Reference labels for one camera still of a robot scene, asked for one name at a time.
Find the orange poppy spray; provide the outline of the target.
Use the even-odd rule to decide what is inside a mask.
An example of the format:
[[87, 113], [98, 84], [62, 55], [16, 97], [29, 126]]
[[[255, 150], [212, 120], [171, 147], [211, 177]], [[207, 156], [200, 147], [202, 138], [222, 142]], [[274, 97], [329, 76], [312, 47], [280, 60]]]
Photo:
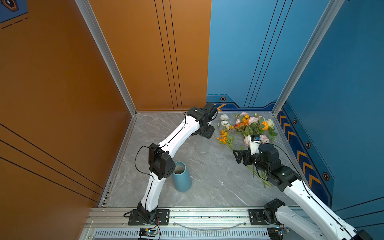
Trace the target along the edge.
[[247, 113], [242, 113], [238, 115], [238, 119], [236, 120], [234, 128], [245, 138], [256, 133], [256, 127], [254, 126], [254, 123], [257, 122], [257, 117], [250, 116]]
[[257, 167], [257, 162], [260, 160], [260, 145], [261, 139], [259, 135], [250, 135], [245, 137], [246, 146], [237, 148], [235, 146], [235, 137], [233, 137], [228, 130], [220, 130], [220, 137], [216, 137], [219, 144], [226, 145], [232, 150], [235, 156], [237, 164], [243, 164], [253, 174], [253, 177], [257, 176], [259, 180], [263, 182], [264, 188], [272, 187], [269, 183], [267, 175], [261, 174]]

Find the white rose stem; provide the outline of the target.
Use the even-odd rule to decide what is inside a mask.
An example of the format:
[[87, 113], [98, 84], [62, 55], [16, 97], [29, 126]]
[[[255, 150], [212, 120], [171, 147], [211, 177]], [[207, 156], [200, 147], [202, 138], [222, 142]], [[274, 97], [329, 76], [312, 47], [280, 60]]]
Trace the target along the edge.
[[266, 131], [268, 131], [270, 142], [272, 143], [276, 139], [276, 137], [278, 136], [278, 133], [275, 130], [275, 123], [272, 119], [267, 119], [266, 123], [268, 125], [268, 127], [266, 128]]

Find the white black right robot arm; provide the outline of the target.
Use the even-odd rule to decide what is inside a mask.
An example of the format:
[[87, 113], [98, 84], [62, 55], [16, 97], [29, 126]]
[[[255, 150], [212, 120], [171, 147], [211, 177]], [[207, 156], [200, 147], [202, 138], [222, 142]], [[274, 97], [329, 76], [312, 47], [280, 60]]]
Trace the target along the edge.
[[356, 230], [324, 204], [290, 167], [281, 163], [280, 147], [251, 143], [248, 150], [234, 150], [237, 163], [253, 165], [267, 176], [273, 186], [290, 197], [310, 217], [296, 215], [284, 202], [274, 199], [264, 207], [266, 223], [280, 224], [306, 240], [371, 240], [365, 230]]

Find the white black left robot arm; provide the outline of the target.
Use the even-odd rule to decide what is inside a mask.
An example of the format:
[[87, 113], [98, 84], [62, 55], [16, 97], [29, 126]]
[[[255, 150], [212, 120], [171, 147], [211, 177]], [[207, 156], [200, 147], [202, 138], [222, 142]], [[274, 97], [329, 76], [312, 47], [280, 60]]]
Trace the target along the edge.
[[137, 206], [138, 214], [145, 224], [155, 222], [164, 182], [176, 169], [176, 163], [173, 160], [176, 152], [190, 136], [200, 135], [209, 140], [215, 131], [215, 128], [211, 126], [211, 121], [215, 119], [217, 112], [216, 105], [212, 103], [206, 103], [202, 108], [192, 107], [184, 114], [183, 121], [167, 138], [147, 147], [149, 183]]

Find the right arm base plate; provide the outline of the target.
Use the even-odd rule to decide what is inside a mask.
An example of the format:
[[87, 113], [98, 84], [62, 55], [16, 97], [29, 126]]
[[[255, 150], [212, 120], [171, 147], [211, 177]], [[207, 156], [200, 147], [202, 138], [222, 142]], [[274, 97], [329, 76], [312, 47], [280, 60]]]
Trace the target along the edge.
[[249, 220], [252, 226], [269, 225], [264, 215], [264, 209], [249, 209]]

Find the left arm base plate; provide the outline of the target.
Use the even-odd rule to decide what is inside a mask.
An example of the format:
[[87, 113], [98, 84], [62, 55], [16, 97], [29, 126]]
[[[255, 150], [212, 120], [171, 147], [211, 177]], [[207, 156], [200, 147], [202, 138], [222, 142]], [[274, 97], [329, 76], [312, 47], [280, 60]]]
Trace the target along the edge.
[[139, 210], [135, 209], [130, 212], [128, 221], [129, 226], [167, 226], [170, 220], [169, 209], [157, 209], [149, 217], [145, 217]]

